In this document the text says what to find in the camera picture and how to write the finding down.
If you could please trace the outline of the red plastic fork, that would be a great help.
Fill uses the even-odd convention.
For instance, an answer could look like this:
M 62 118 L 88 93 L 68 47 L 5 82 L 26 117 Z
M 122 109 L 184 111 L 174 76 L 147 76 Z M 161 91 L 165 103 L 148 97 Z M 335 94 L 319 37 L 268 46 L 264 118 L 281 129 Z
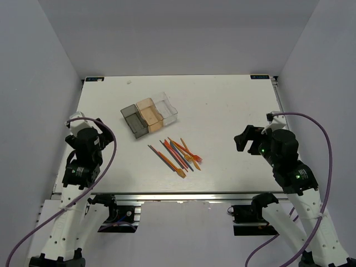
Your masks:
M 181 146 L 179 143 L 175 142 L 179 147 L 181 147 L 187 154 L 189 154 L 195 161 L 202 163 L 202 158 L 198 155 L 195 155 L 193 153 L 191 153 L 186 147 Z

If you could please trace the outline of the orange plastic knife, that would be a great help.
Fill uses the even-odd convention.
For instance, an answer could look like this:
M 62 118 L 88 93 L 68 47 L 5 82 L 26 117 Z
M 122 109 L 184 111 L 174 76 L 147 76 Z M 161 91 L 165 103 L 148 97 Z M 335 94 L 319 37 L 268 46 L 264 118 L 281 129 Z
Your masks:
M 186 145 L 185 141 L 182 138 L 180 140 L 183 144 L 184 151 L 191 157 L 194 166 L 198 170 L 201 170 L 199 164 L 202 162 L 202 159 L 198 155 L 194 155 L 193 153 L 191 153 L 191 151 L 188 149 L 188 146 Z

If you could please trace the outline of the orange plastic fork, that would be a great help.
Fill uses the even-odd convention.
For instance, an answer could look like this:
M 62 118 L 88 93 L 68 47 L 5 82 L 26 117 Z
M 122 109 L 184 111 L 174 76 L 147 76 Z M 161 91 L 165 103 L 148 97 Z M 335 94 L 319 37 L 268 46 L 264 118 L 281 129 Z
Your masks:
M 179 147 L 175 142 L 171 141 L 171 144 L 174 145 L 180 153 L 184 156 L 185 160 L 187 162 L 192 162 L 192 158 L 189 154 L 187 154 L 181 147 Z

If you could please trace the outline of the orange yellow fork bottom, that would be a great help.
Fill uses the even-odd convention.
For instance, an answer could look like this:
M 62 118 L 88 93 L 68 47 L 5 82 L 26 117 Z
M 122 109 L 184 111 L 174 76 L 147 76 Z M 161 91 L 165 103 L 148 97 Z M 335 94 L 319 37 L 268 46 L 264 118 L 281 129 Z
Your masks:
M 158 154 L 174 169 L 174 171 L 181 177 L 181 178 L 185 178 L 186 175 L 184 173 L 184 171 L 178 167 L 176 167 L 164 154 L 162 154 L 161 152 L 158 152 Z

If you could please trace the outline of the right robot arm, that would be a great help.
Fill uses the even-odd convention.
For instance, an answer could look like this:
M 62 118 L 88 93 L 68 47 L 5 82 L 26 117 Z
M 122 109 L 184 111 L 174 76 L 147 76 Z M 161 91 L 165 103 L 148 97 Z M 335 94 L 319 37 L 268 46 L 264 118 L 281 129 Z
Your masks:
M 273 177 L 301 221 L 303 227 L 299 228 L 281 210 L 281 205 L 271 193 L 253 198 L 252 217 L 259 222 L 267 221 L 292 249 L 294 255 L 284 266 L 295 261 L 299 266 L 355 266 L 355 259 L 340 244 L 312 170 L 298 159 L 299 143 L 295 135 L 282 128 L 248 125 L 234 137 L 234 141 L 239 152 L 244 150 L 248 141 L 252 142 L 248 153 L 261 155 L 268 162 Z

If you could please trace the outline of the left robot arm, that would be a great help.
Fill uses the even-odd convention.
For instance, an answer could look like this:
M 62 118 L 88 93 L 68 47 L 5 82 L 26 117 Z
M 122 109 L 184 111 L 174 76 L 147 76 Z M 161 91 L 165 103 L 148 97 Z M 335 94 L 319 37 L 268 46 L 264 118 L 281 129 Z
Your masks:
M 59 211 L 35 229 L 53 223 L 48 239 L 29 266 L 85 266 L 82 250 L 89 236 L 117 217 L 117 207 L 110 195 L 90 198 L 94 187 L 109 168 L 101 169 L 102 152 L 109 144 L 117 146 L 113 131 L 100 118 L 74 114 L 67 122 L 71 133 L 65 142 L 72 147 L 62 179 Z

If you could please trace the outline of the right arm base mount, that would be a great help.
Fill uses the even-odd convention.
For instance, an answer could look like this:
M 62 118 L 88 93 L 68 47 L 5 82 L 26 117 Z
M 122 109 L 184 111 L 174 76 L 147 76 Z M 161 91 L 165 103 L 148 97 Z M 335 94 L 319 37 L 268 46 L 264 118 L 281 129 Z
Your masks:
M 273 236 L 277 231 L 262 217 L 262 208 L 279 203 L 270 192 L 253 197 L 249 205 L 232 205 L 227 213 L 233 217 L 235 236 Z

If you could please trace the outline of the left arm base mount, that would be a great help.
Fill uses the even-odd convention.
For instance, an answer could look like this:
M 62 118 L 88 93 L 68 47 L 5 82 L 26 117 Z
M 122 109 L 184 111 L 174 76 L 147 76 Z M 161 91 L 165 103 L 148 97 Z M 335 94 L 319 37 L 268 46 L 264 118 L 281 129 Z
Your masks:
M 114 195 L 98 194 L 89 198 L 88 211 L 94 208 L 98 211 L 100 207 L 108 212 L 105 221 L 101 222 L 99 233 L 135 233 L 138 226 L 135 225 L 135 206 L 118 204 Z

